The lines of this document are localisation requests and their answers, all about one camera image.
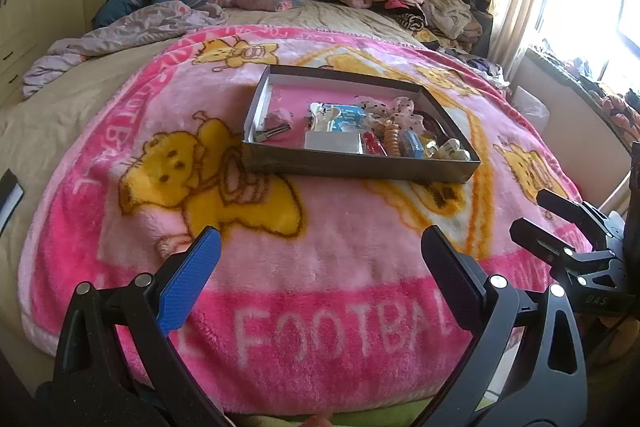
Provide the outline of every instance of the small white box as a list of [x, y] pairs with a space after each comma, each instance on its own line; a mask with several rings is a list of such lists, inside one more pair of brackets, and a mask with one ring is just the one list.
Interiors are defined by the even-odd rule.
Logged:
[[358, 132], [307, 131], [305, 149], [362, 154], [362, 141]]

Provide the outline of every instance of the dark blue gripper pad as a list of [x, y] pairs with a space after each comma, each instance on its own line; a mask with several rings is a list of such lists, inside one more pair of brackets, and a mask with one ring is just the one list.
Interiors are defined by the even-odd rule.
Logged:
[[207, 280], [220, 260], [220, 232], [208, 228], [187, 251], [180, 265], [160, 293], [158, 325], [165, 336], [181, 328]]

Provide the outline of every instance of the box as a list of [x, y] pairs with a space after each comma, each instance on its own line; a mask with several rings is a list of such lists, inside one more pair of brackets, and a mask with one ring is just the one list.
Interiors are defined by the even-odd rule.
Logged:
[[[471, 160], [465, 162], [325, 152], [256, 142], [255, 133], [268, 112], [273, 90], [285, 89], [287, 86], [292, 89], [312, 88], [319, 92], [340, 92], [343, 96], [354, 97], [392, 99], [406, 96], [414, 101], [414, 110], [428, 113], [441, 124], [449, 137], [460, 140], [460, 147], [468, 151]], [[321, 96], [315, 101], [338, 103], [321, 100]], [[368, 74], [276, 65], [266, 67], [255, 89], [254, 99], [244, 121], [242, 163], [248, 171], [253, 172], [464, 183], [480, 165], [480, 158], [442, 106], [426, 88], [418, 84]]]

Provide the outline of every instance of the bed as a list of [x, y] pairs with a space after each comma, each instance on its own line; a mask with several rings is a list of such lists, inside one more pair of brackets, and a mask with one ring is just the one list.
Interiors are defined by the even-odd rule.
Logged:
[[[132, 273], [153, 271], [163, 257], [180, 251], [207, 211], [194, 199], [200, 210], [181, 229], [176, 216], [190, 211], [181, 206], [174, 212], [178, 204], [145, 199], [135, 185], [137, 169], [152, 148], [166, 145], [168, 157], [181, 154], [184, 142], [174, 147], [166, 142], [170, 138], [204, 144], [214, 136], [225, 148], [211, 161], [227, 158], [225, 168], [234, 172], [229, 183], [243, 180], [244, 188], [227, 186], [224, 194], [220, 188], [223, 210], [213, 224], [224, 228], [227, 248], [243, 254], [226, 257], [219, 272], [224, 275], [207, 286], [188, 327], [172, 336], [204, 390], [231, 412], [279, 415], [370, 409], [430, 396], [468, 336], [453, 324], [420, 265], [421, 230], [438, 224], [485, 270], [503, 273], [514, 285], [542, 289], [549, 281], [545, 266], [510, 243], [508, 228], [524, 215], [585, 248], [575, 227], [534, 203], [535, 191], [545, 187], [578, 200], [574, 184], [497, 91], [458, 62], [424, 49], [392, 20], [314, 1], [283, 12], [225, 13], [223, 26], [88, 60], [0, 114], [0, 168], [15, 172], [25, 189], [0, 237], [2, 321], [15, 331], [24, 328], [51, 354], [71, 281], [92, 280], [97, 287], [127, 283]], [[234, 160], [234, 147], [243, 107], [263, 66], [225, 64], [216, 54], [234, 42], [262, 46], [265, 57], [280, 63], [423, 83], [465, 131], [482, 167], [468, 184], [455, 186], [293, 176], [255, 180]], [[150, 105], [140, 102], [154, 89], [159, 94]], [[213, 98], [206, 110], [195, 110], [208, 96]], [[170, 102], [182, 97], [190, 100], [189, 108]], [[139, 113], [131, 111], [141, 105], [145, 112], [138, 121]], [[102, 150], [89, 158], [92, 144], [100, 147], [96, 133], [102, 129], [102, 139], [119, 140], [123, 128], [109, 119], [126, 114], [138, 122], [136, 136], [125, 156], [109, 160], [102, 199], [82, 200], [85, 189], [100, 185], [98, 178], [87, 182], [89, 171], [78, 170], [82, 162], [91, 169], [113, 153]], [[252, 183], [262, 187], [255, 190], [264, 191], [266, 184], [267, 194], [276, 194], [258, 202], [259, 216], [254, 206], [247, 210], [257, 201], [246, 195]], [[235, 196], [225, 200], [225, 194]], [[244, 210], [233, 214], [241, 203]], [[341, 208], [344, 217], [323, 228], [318, 208], [327, 205]], [[103, 211], [104, 220], [94, 219]], [[96, 221], [100, 226], [93, 230]], [[74, 223], [83, 224], [74, 229]], [[147, 233], [155, 235], [150, 239]], [[335, 238], [327, 239], [327, 233]], [[80, 248], [85, 236], [95, 239], [88, 264]], [[100, 273], [92, 273], [98, 265]], [[131, 343], [125, 348], [142, 377]], [[337, 367], [338, 375], [332, 375]]]

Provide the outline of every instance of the bright sunlight window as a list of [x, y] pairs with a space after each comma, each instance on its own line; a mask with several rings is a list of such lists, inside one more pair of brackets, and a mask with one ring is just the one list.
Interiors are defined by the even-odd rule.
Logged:
[[538, 30], [557, 58], [588, 60], [613, 92], [640, 90], [639, 0], [544, 0]]

